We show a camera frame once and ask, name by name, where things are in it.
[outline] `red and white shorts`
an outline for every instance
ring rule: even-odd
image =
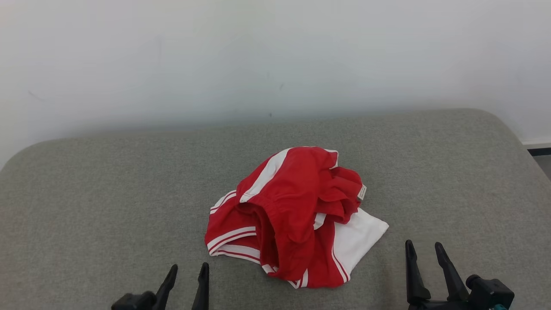
[[[388,228],[358,208],[364,194],[337,151],[285,149],[210,209],[205,243],[295,288],[339,286]]]

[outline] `pile of clothes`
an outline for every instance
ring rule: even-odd
[[[342,285],[388,228],[358,208],[365,189],[337,151],[285,149],[210,208],[205,244],[294,288]]]

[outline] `gray fabric surface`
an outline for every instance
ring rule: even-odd
[[[534,160],[539,167],[545,172],[545,175],[551,179],[551,155],[535,156]]]
[[[249,261],[209,257],[209,208],[273,153],[339,150],[390,225],[336,289],[293,289]],[[211,309],[406,309],[404,243],[447,296],[434,242],[465,280],[498,278],[513,309],[551,304],[551,182],[479,110],[249,125],[39,143],[0,172],[1,309],[108,309],[180,266],[168,310],[190,308],[203,261]]]

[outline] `white wall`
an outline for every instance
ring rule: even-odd
[[[0,0],[0,167],[35,142],[475,107],[551,142],[551,2]]]

